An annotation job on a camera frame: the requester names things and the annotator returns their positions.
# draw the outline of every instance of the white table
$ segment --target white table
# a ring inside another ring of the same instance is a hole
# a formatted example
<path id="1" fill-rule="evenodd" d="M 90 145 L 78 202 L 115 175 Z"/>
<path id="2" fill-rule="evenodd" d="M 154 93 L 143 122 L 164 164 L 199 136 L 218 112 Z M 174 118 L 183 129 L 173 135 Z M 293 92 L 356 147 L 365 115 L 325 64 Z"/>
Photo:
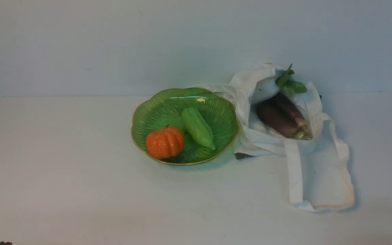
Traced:
<path id="1" fill-rule="evenodd" d="M 392 244 L 392 93 L 323 94 L 356 204 L 288 203 L 285 160 L 179 167 L 134 146 L 148 97 L 0 98 L 0 241 L 14 245 Z"/>

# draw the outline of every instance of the purple vegetable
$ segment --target purple vegetable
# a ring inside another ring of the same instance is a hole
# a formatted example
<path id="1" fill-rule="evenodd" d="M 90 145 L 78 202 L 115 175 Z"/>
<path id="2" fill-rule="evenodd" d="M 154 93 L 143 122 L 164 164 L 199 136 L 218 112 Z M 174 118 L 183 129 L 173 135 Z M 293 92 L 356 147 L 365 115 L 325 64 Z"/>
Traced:
<path id="1" fill-rule="evenodd" d="M 272 127 L 287 138 L 295 138 L 297 140 L 310 139 L 306 132 L 291 121 L 287 115 L 275 107 L 269 100 L 258 104 L 257 116 L 264 124 Z"/>
<path id="2" fill-rule="evenodd" d="M 301 127 L 305 132 L 309 133 L 308 122 L 305 120 L 302 113 L 300 113 L 299 109 L 282 93 L 277 93 L 272 98 L 268 99 L 268 101 L 278 107 L 281 111 L 283 111 L 288 118 L 293 120 L 299 127 Z"/>

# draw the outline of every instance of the green plate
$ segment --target green plate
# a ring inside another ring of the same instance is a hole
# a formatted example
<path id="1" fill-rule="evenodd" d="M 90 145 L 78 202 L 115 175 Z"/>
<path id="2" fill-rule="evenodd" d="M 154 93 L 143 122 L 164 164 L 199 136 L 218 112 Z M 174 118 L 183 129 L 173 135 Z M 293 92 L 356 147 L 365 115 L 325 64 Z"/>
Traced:
<path id="1" fill-rule="evenodd" d="M 210 150 L 198 145 L 184 146 L 183 152 L 175 157 L 157 160 L 150 156 L 146 149 L 148 134 L 176 121 L 187 107 L 198 109 L 210 125 L 216 149 Z M 171 88 L 161 91 L 139 105 L 132 116 L 131 137 L 136 146 L 151 158 L 165 164 L 188 166 L 210 161 L 232 145 L 237 135 L 238 119 L 233 105 L 203 88 Z"/>

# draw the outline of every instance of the green vegetable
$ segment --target green vegetable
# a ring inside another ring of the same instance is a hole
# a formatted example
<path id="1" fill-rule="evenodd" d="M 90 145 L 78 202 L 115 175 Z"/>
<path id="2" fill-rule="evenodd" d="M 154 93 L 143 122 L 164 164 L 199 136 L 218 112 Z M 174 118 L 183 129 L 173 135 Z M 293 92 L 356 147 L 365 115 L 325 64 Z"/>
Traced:
<path id="1" fill-rule="evenodd" d="M 293 64 L 290 64 L 290 66 L 288 67 L 288 69 L 287 69 L 286 71 L 284 71 L 284 72 L 282 73 L 282 75 L 279 76 L 279 77 L 276 79 L 275 82 L 276 82 L 276 85 L 278 85 L 278 87 L 282 88 L 282 87 L 284 86 L 284 84 L 287 82 L 288 74 L 289 74 L 289 72 L 290 72 L 292 66 L 293 66 Z"/>
<path id="2" fill-rule="evenodd" d="M 303 85 L 303 83 L 296 82 L 290 79 L 285 82 L 284 86 L 281 89 L 284 90 L 284 92 L 288 94 L 288 96 L 306 93 L 307 91 L 307 88 L 305 87 L 305 85 Z"/>
<path id="3" fill-rule="evenodd" d="M 187 132 L 187 127 L 185 127 L 182 117 L 173 119 L 169 122 L 167 127 L 176 127 L 182 132 L 184 135 L 184 151 L 191 150 L 199 146 L 198 143 L 196 143 L 196 141 L 194 141 L 191 135 Z"/>
<path id="4" fill-rule="evenodd" d="M 213 132 L 196 108 L 185 108 L 181 117 L 187 131 L 196 143 L 211 150 L 216 149 Z"/>
<path id="5" fill-rule="evenodd" d="M 289 80 L 289 81 L 290 81 L 291 87 L 293 88 L 294 93 L 301 94 L 301 93 L 306 93 L 308 91 L 303 83 L 296 82 L 293 80 Z"/>
<path id="6" fill-rule="evenodd" d="M 276 85 L 281 88 L 286 94 L 288 94 L 288 96 L 306 93 L 307 89 L 305 85 L 303 85 L 301 82 L 296 82 L 290 78 L 290 75 L 294 74 L 294 71 L 291 70 L 292 66 L 293 64 L 290 64 L 288 69 L 276 79 Z"/>
<path id="7" fill-rule="evenodd" d="M 182 117 L 178 117 L 173 119 L 172 121 L 169 122 L 167 127 L 176 127 L 178 128 L 183 134 L 187 132 L 187 128 L 184 125 L 184 121 L 182 120 Z"/>

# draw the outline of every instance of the gold rim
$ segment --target gold rim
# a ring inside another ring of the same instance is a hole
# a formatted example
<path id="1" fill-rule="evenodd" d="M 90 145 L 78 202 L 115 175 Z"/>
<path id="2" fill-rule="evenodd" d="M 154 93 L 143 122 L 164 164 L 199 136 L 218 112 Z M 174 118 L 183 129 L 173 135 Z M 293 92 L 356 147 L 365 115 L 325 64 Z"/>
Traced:
<path id="1" fill-rule="evenodd" d="M 230 143 L 227 147 L 225 147 L 221 152 L 219 152 L 217 155 L 215 155 L 215 156 L 213 156 L 213 157 L 211 157 L 211 158 L 209 158 L 209 159 L 207 159 L 207 160 L 203 160 L 203 161 L 195 162 L 195 163 L 168 163 L 168 162 L 165 162 L 165 161 L 162 161 L 162 160 L 158 160 L 158 159 L 152 157 L 151 155 L 149 155 L 149 153 L 145 152 L 145 151 L 135 142 L 135 140 L 134 140 L 134 135 L 133 135 L 133 133 L 132 133 L 132 130 L 133 130 L 133 127 L 134 127 L 134 114 L 135 114 L 135 112 L 139 109 L 139 107 L 142 106 L 142 104 L 145 104 L 146 102 L 149 102 L 150 100 L 152 100 L 152 98 L 154 98 L 155 96 L 157 96 L 157 95 L 159 95 L 160 93 L 163 93 L 164 91 L 167 91 L 167 90 L 173 90 L 173 89 L 186 90 L 186 89 L 191 89 L 191 88 L 168 88 L 168 89 L 162 90 L 162 91 L 160 91 L 160 92 L 154 94 L 154 95 L 151 97 L 151 99 L 148 99 L 148 100 L 146 100 L 145 102 L 139 104 L 138 107 L 134 110 L 134 113 L 132 113 L 132 122 L 131 122 L 131 123 L 132 123 L 132 125 L 131 125 L 131 139 L 132 139 L 132 142 L 133 142 L 133 143 L 135 144 L 135 146 L 137 146 L 137 148 L 140 149 L 144 154 L 148 155 L 148 157 L 154 159 L 154 160 L 157 161 L 157 162 L 164 163 L 164 164 L 167 164 L 167 165 L 174 165 L 174 166 L 193 166 L 193 165 L 199 165 L 199 164 L 202 164 L 202 163 L 206 163 L 206 162 L 209 162 L 209 161 L 213 160 L 214 158 L 220 156 L 223 152 L 225 152 L 226 149 L 228 149 L 228 148 L 235 142 L 235 140 L 236 140 L 237 137 L 238 137 L 238 133 L 240 132 L 240 121 L 238 121 L 237 114 L 236 114 L 235 111 L 234 111 L 235 120 L 237 121 L 237 125 L 238 125 L 237 132 L 235 133 L 234 139 L 233 139 L 233 140 L 231 141 L 231 143 Z M 205 89 L 205 88 L 199 88 L 199 89 L 205 90 L 205 91 L 207 91 L 207 92 L 209 92 L 209 93 L 214 94 L 215 96 L 218 96 L 218 95 L 217 95 L 216 93 L 214 93 L 213 91 L 207 90 L 207 89 Z M 225 98 L 223 98 L 223 97 L 221 97 L 221 96 L 218 96 L 218 97 L 221 98 L 221 99 L 224 99 L 224 100 L 227 101 L 229 104 L 231 104 L 232 107 L 234 107 L 234 105 L 233 105 L 229 100 L 227 100 L 227 99 L 225 99 Z"/>

